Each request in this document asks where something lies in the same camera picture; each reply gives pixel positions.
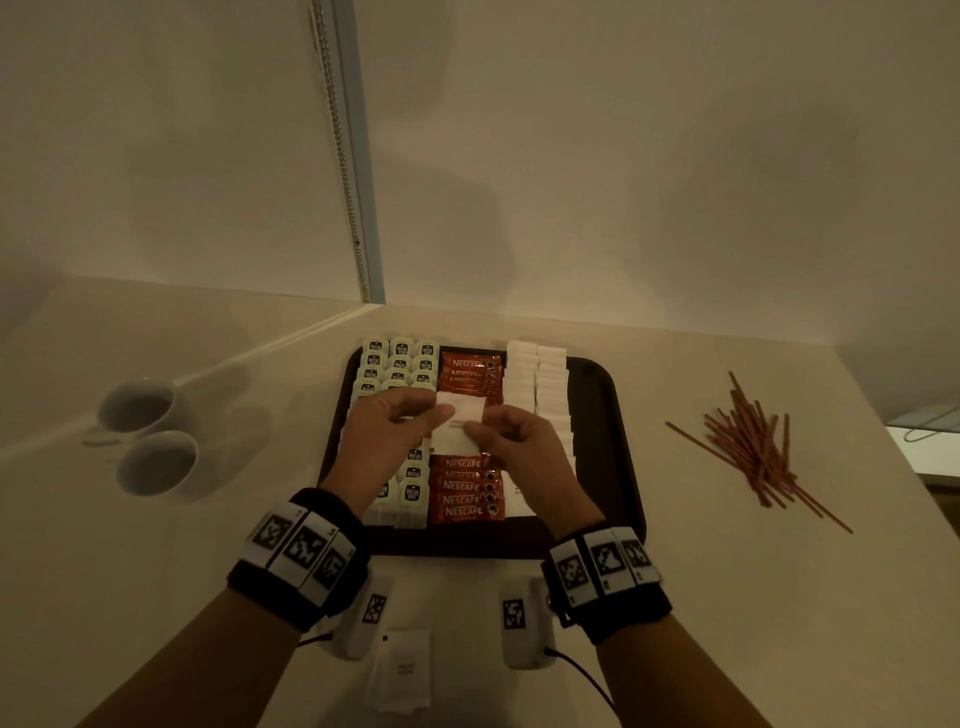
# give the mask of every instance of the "forearm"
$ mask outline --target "forearm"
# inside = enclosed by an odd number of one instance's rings
[[[621,629],[597,657],[627,728],[770,728],[673,616]]]
[[[255,726],[300,632],[223,590],[81,726]]]

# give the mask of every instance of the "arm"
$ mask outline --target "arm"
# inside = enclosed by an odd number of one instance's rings
[[[570,469],[553,426],[504,405],[465,431],[504,464],[527,503],[560,540],[604,519]],[[624,726],[768,726],[753,704],[668,616],[615,632],[597,647]]]
[[[359,517],[407,450],[453,414],[436,395],[400,388],[354,404],[321,488]],[[400,422],[403,415],[419,415]],[[87,716],[102,726],[254,726],[300,641],[300,631],[224,589],[173,640]]]

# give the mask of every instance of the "black wristband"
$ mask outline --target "black wristband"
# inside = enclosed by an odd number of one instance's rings
[[[369,562],[366,530],[347,505],[304,488],[264,516],[227,584],[306,632],[347,609]]]
[[[630,624],[659,621],[673,609],[627,526],[604,521],[577,531],[551,548],[540,568],[561,625],[579,624],[593,644]]]

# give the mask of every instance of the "white table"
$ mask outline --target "white table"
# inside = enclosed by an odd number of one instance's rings
[[[603,365],[676,614],[774,725],[955,724],[960,543],[832,349],[96,279],[66,281],[0,341],[0,721],[77,720],[222,589],[259,515],[315,481],[347,358],[380,331],[524,337]],[[700,432],[727,370],[791,414],[796,471],[854,536],[798,506],[760,509],[742,476],[663,426]],[[130,497],[117,454],[80,447],[100,395],[144,375],[186,382],[219,490]],[[397,577],[384,625],[432,633],[434,707],[418,722],[615,725],[569,666],[502,664],[496,591],[534,562],[374,566]],[[558,643],[600,677],[578,630]],[[407,722],[366,713],[370,663],[300,650],[263,724]]]

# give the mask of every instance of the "mug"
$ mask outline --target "mug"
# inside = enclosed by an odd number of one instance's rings
[[[88,448],[123,445],[154,432],[189,429],[183,393],[166,379],[131,379],[114,387],[97,408],[97,424],[84,436]]]
[[[117,483],[132,496],[159,496],[178,488],[187,492],[200,483],[200,446],[193,435],[165,430],[133,443],[116,469]]]

